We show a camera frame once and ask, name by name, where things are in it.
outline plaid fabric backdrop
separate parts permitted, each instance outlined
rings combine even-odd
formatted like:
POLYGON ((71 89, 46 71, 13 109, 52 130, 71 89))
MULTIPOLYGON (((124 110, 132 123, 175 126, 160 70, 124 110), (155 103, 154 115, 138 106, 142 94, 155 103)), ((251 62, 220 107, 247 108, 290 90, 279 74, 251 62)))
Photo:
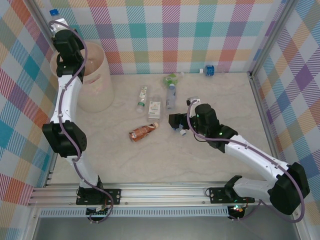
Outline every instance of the plaid fabric backdrop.
POLYGON ((306 171, 308 227, 320 237, 319 0, 299 1, 256 83, 281 159, 306 171))
POLYGON ((274 14, 274 16, 272 18, 272 21, 271 21, 267 31, 264 34, 264 37, 263 37, 263 39, 262 39, 262 41, 261 41, 261 43, 259 45, 259 48, 258 48, 258 50, 256 51, 256 53, 254 55, 254 58, 253 58, 253 61, 252 61, 251 65, 250 65, 249 71, 252 71, 254 66, 256 65, 257 59, 260 56, 260 53, 261 53, 262 49, 265 47, 272 30, 276 26, 276 22, 279 19, 279 17, 281 16, 281 13, 282 13, 287 1, 288 0, 281 0, 281 3, 280 3, 278 9, 276 10, 276 12, 274 14))
POLYGON ((52 49, 23 0, 0 0, 0 239, 15 240, 52 149, 42 124, 54 110, 52 49))
POLYGON ((281 0, 37 2, 47 21, 57 8, 83 38, 101 44, 111 74, 149 74, 197 73, 206 63, 247 72, 281 0))

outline metal panel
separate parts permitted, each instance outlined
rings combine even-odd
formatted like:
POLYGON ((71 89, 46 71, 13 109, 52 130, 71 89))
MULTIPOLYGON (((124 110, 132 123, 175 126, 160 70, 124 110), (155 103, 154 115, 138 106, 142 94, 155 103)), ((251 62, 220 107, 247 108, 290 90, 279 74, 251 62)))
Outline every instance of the metal panel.
MULTIPOLYGON (((198 206, 198 207, 117 207, 110 217, 228 217, 226 206, 198 206)), ((40 218, 85 218, 85 207, 43 208, 40 218)))

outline white bottle cap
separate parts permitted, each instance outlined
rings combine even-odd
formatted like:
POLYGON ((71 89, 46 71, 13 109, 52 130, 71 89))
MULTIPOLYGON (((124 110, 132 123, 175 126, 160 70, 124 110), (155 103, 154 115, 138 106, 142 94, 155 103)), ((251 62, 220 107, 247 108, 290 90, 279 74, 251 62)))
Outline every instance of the white bottle cap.
POLYGON ((187 134, 187 132, 186 132, 186 130, 181 129, 180 134, 181 134, 181 136, 184 136, 184 135, 186 135, 186 134, 187 134))
POLYGON ((159 127, 159 124, 157 122, 152 123, 153 126, 157 129, 159 127))

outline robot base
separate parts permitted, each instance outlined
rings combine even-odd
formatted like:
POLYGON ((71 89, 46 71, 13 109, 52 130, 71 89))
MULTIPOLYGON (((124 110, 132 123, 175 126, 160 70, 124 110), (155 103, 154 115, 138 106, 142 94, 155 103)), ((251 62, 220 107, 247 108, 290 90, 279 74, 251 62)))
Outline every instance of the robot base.
MULTIPOLYGON (((100 180, 100 177, 98 178, 98 183, 96 186, 100 189, 103 189, 104 191, 106 191, 108 194, 111 195, 114 205, 120 204, 121 189, 103 188, 103 184, 100 180)), ((105 205, 106 206, 111 204, 110 198, 106 194, 98 191, 95 188, 79 187, 76 194, 77 194, 77 198, 75 202, 76 205, 105 205)))

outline blue bottle cap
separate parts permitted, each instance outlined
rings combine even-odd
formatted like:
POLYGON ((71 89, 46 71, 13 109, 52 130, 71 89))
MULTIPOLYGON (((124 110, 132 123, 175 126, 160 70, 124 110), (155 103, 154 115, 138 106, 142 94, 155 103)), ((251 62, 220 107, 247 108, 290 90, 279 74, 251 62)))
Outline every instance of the blue bottle cap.
POLYGON ((52 17, 59 15, 58 9, 51 9, 49 12, 52 17))

